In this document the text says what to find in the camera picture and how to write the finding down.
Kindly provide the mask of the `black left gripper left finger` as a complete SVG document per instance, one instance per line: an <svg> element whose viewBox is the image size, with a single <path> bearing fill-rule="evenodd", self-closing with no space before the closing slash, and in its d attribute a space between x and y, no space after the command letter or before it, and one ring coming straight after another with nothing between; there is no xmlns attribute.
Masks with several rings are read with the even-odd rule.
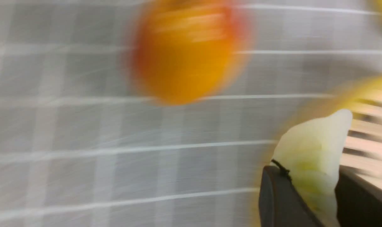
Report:
<svg viewBox="0 0 382 227"><path fill-rule="evenodd" d="M323 227L292 184L290 171L276 160L263 168L258 199L262 227Z"/></svg>

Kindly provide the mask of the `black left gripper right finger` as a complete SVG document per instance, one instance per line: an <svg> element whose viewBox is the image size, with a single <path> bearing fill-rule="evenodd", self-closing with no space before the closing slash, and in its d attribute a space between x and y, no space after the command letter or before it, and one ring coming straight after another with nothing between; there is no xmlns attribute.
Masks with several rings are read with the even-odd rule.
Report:
<svg viewBox="0 0 382 227"><path fill-rule="evenodd" d="M382 227L382 190L341 166L335 188L341 227Z"/></svg>

